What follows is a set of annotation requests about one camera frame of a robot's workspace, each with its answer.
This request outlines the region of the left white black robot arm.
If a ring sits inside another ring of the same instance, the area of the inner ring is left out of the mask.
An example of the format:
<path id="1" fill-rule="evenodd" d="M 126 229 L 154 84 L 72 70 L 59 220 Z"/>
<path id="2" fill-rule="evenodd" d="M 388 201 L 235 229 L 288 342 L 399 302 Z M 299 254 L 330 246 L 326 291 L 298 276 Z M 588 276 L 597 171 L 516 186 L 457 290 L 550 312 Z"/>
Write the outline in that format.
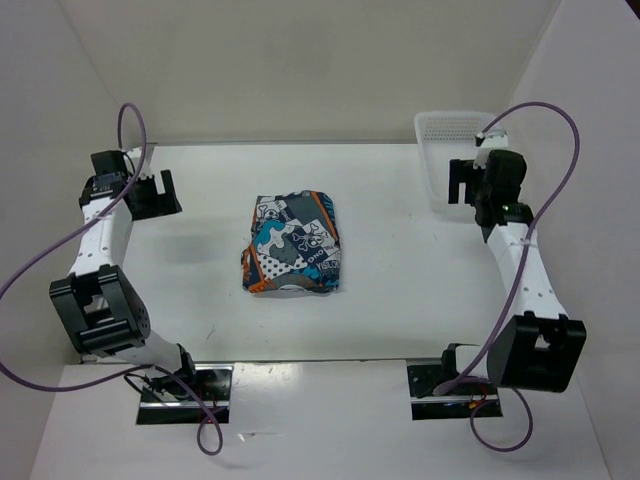
<path id="1" fill-rule="evenodd" d="M 67 276 L 50 284 L 49 297 L 78 353 L 146 366 L 151 395 L 191 398 L 200 376 L 190 354 L 152 330 L 122 269 L 134 222 L 181 212 L 172 174 L 148 167 L 135 174 L 132 158 L 119 150 L 94 153 L 91 162 L 95 173 L 79 198 L 79 251 Z"/>

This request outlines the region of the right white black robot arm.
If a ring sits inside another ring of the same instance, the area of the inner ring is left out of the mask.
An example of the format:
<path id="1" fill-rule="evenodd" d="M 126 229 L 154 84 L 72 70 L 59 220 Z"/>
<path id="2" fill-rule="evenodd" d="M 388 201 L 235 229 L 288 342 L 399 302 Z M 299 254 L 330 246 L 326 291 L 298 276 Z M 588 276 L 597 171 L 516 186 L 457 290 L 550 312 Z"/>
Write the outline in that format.
<path id="1" fill-rule="evenodd" d="M 464 391 L 480 363 L 499 388 L 561 393 L 578 363 L 586 327 L 569 317 L 549 281 L 537 244 L 538 218 L 519 200 L 526 173 L 524 157 L 504 149 L 490 151 L 483 160 L 449 163 L 448 201 L 474 208 L 507 298 L 470 364 L 456 358 L 439 368 L 437 396 Z"/>

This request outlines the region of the colourful patterned shorts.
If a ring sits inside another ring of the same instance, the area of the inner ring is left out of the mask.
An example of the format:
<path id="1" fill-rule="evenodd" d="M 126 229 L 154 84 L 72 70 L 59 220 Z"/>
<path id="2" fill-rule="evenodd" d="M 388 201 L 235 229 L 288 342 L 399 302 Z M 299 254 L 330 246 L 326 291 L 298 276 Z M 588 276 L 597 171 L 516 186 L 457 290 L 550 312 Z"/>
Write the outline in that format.
<path id="1" fill-rule="evenodd" d="M 326 193 L 257 197 L 250 234 L 241 255 L 245 291 L 328 294 L 339 288 L 342 250 L 334 202 Z"/>

